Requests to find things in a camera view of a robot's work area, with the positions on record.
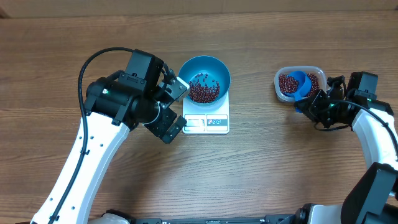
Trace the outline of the white digital kitchen scale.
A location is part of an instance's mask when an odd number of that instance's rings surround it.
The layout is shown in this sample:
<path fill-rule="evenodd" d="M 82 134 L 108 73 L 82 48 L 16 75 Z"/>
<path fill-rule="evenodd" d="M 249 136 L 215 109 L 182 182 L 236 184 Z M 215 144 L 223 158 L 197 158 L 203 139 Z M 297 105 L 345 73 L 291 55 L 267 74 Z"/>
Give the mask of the white digital kitchen scale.
<path fill-rule="evenodd" d="M 183 100 L 184 134 L 228 134 L 230 127 L 229 92 L 214 104 L 196 104 Z"/>

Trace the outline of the blue plastic measuring scoop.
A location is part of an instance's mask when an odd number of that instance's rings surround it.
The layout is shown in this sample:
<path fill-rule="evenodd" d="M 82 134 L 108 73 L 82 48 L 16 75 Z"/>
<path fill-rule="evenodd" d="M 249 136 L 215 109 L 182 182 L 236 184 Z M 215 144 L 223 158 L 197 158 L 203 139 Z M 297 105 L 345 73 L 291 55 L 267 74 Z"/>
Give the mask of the blue plastic measuring scoop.
<path fill-rule="evenodd" d="M 292 84 L 289 83 L 286 86 L 285 91 L 283 91 L 287 96 L 292 97 L 295 102 L 304 99 L 312 88 L 311 79 L 303 71 L 294 71 L 288 74 L 285 78 L 286 80 L 290 82 L 294 81 L 297 84 L 294 88 Z"/>

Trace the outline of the red adzuki beans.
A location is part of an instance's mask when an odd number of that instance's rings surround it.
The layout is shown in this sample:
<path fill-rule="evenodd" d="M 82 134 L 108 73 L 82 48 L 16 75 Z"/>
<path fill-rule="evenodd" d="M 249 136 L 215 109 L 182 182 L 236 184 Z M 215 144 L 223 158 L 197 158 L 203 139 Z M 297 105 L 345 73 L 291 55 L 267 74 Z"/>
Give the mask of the red adzuki beans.
<path fill-rule="evenodd" d="M 196 80 L 189 81 L 190 85 L 190 93 L 189 97 L 191 100 L 197 103 L 211 103 L 217 99 L 220 95 L 221 87 L 218 81 L 212 80 L 212 86 L 208 86 L 205 81 L 208 78 L 208 74 L 205 74 L 205 77 L 200 81 L 199 77 L 203 76 L 202 73 L 195 75 Z M 307 73 L 306 76 L 311 81 L 311 89 L 305 95 L 306 97 L 314 94 L 319 88 L 319 80 L 318 77 L 314 73 Z M 279 87 L 283 94 L 287 95 L 288 93 L 293 93 L 299 89 L 299 82 L 290 77 L 286 73 L 281 73 L 279 75 Z"/>

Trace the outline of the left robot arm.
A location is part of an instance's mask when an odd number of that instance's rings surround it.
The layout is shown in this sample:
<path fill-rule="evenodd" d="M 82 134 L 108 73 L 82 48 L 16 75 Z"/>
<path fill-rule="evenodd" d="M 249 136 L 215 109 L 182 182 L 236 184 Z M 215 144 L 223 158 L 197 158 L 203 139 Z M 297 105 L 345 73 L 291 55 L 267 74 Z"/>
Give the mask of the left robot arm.
<path fill-rule="evenodd" d="M 87 223 L 108 166 L 129 133 L 142 124 L 169 144 L 187 123 L 170 105 L 189 94 L 189 84 L 163 60 L 138 49 L 126 49 L 131 58 L 125 70 L 101 77 L 83 91 L 83 76 L 90 62 L 113 50 L 96 52 L 80 70 L 78 134 L 48 199 L 32 223 Z"/>

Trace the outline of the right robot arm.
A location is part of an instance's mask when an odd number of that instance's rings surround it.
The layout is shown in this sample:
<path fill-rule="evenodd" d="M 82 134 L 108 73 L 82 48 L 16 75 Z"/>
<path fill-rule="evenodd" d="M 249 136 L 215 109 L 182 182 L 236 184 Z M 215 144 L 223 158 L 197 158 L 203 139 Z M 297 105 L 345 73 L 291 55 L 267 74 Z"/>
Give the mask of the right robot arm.
<path fill-rule="evenodd" d="M 283 223 L 397 223 L 397 132 L 389 103 L 377 100 L 378 76 L 354 72 L 329 78 L 329 90 L 296 101 L 294 107 L 323 131 L 351 128 L 357 135 L 367 166 L 366 173 L 341 205 L 308 203 Z"/>

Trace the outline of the blue metal bowl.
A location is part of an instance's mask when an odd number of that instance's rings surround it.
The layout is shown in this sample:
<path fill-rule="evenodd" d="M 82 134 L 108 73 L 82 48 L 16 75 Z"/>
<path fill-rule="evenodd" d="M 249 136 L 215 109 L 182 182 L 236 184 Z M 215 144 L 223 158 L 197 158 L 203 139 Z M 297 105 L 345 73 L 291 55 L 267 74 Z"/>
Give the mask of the blue metal bowl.
<path fill-rule="evenodd" d="M 226 94 L 227 91 L 229 91 L 231 85 L 231 74 L 227 66 L 218 58 L 209 55 L 196 56 L 186 61 L 182 65 L 178 73 L 178 77 L 189 84 L 189 81 L 196 80 L 195 75 L 200 73 L 203 74 L 203 76 L 199 77 L 200 81 L 202 81 L 206 73 L 208 74 L 208 78 L 205 81 L 208 86 L 212 86 L 212 80 L 219 82 L 221 87 L 220 95 L 211 103 L 197 103 L 187 96 L 189 100 L 195 102 L 196 104 L 210 105 L 217 102 Z"/>

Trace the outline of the clear plastic container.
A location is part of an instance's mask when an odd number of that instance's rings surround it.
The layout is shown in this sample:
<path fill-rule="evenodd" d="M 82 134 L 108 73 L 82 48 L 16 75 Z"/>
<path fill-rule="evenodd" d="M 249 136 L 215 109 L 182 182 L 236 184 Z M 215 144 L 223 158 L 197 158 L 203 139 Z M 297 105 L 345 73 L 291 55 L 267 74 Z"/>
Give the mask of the clear plastic container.
<path fill-rule="evenodd" d="M 314 66 L 291 66 L 291 67 L 283 67 L 281 68 L 275 75 L 274 78 L 274 86 L 275 86 L 275 92 L 277 94 L 277 97 L 280 101 L 282 102 L 294 102 L 294 98 L 287 96 L 285 93 L 282 92 L 282 85 L 279 83 L 279 80 L 282 75 L 289 75 L 292 72 L 295 71 L 302 71 L 305 72 L 307 74 L 312 74 L 315 77 L 318 78 L 318 87 L 322 90 L 327 90 L 327 84 L 326 84 L 326 75 L 323 72 L 323 70 L 321 70 L 318 67 L 314 67 Z"/>

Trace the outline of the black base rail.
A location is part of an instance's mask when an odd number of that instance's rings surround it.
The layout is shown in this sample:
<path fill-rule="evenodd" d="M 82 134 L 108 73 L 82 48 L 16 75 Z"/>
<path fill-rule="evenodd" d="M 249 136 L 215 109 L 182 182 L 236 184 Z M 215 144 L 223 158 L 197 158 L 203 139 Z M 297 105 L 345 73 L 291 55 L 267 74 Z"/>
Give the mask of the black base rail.
<path fill-rule="evenodd" d="M 117 210 L 108 210 L 88 224 L 291 224 L 291 223 L 340 223 L 341 205 L 305 204 L 295 214 L 266 215 L 257 218 L 134 218 Z"/>

